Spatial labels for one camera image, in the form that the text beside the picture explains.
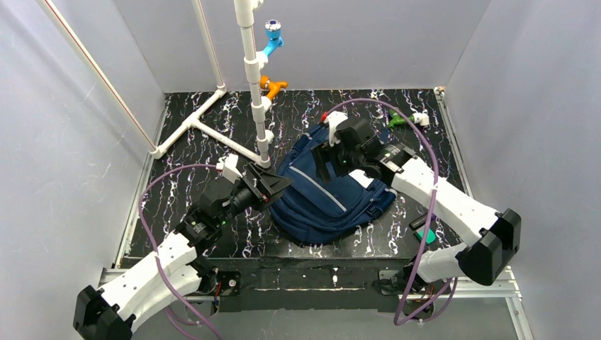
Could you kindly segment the purple black marker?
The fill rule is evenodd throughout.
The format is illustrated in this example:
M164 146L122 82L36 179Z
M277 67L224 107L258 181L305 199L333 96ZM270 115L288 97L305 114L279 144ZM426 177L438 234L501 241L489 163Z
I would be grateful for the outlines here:
M424 215L419 216L412 222L410 222L409 227L412 231L417 231L417 230L420 230L421 228L423 228L425 226L426 222L427 222L427 215L424 214Z

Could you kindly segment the navy blue student backpack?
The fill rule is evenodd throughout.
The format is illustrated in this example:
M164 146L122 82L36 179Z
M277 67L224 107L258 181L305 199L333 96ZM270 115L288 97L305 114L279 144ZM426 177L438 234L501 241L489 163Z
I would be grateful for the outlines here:
M276 175L292 180L269 207L272 220L292 238L305 244L326 244L359 225L382 216L396 192L378 179L356 170L324 182L318 177L311 149L326 142L322 124L303 133L283 158Z

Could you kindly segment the green tap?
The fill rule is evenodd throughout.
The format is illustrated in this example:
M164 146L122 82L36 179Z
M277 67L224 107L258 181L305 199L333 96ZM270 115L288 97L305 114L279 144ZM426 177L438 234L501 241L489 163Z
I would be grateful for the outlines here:
M408 123L415 123L415 118L413 115L408 116L407 119L404 119L398 112L395 110L389 110L388 115L388 127L390 129L399 128L400 126L408 125Z

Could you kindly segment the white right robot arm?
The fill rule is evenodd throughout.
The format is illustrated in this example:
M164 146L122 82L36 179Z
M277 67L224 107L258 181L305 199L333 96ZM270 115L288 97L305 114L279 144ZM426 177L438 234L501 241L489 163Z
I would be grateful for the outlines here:
M420 285L465 276L492 285L519 250L522 218L512 209L488 207L435 174L402 143L384 144L363 119L336 112L323 120L328 136L312 150L318 176L345 176L355 170L419 202L460 237L457 246L416 256L415 282Z

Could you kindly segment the white PVC pipe stand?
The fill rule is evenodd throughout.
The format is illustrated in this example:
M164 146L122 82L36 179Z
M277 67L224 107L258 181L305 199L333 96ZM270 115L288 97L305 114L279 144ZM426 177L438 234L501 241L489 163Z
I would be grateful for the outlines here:
M185 117L183 123L155 146L152 155L159 159L188 130L198 128L213 139L246 158L268 168L269 144L273 133L266 129L269 100L261 95L259 78L267 63L265 53L256 50L254 11L261 1L213 1L217 11L205 11L202 1L145 1L140 25L149 38L136 41L155 79L166 94L209 93L202 105ZM245 78L251 93L255 126L253 152L201 122L201 116L226 93L242 88Z

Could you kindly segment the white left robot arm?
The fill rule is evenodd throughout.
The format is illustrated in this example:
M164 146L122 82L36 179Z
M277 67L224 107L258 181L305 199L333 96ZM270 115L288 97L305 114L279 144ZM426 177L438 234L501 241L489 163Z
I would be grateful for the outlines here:
M83 339L131 339L151 316L186 295L210 293L218 285L218 267L204 255L232 218L251 208L266 210L293 183L254 164L243 172L219 165L222 176L209 184L184 219L161 244L99 288L77 296L73 327Z

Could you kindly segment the green eraser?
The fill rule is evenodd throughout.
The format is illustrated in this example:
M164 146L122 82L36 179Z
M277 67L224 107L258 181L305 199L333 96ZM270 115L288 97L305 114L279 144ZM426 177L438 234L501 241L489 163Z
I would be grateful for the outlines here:
M424 239L426 245L432 244L437 239L436 233L434 231L432 231L431 229L429 229L426 232L425 228L422 228L422 229L419 229L418 231L416 231L415 232L415 236L417 237L417 239L420 242Z

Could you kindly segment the blue tap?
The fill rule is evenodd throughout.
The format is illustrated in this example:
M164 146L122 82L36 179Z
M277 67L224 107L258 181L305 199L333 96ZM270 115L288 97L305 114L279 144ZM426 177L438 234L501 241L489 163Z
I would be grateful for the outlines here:
M281 37L282 25L280 21L271 19L264 24L264 29L268 42L262 53L269 58L277 48L283 46L283 38Z

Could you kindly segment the orange tap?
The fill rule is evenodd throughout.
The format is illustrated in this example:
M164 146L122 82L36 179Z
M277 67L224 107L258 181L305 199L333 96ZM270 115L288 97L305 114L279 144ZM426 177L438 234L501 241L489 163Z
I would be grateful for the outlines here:
M259 80L259 87L261 90L267 91L266 97L273 101L275 96L282 89L286 89L288 87L287 81L272 81L267 75L261 75Z

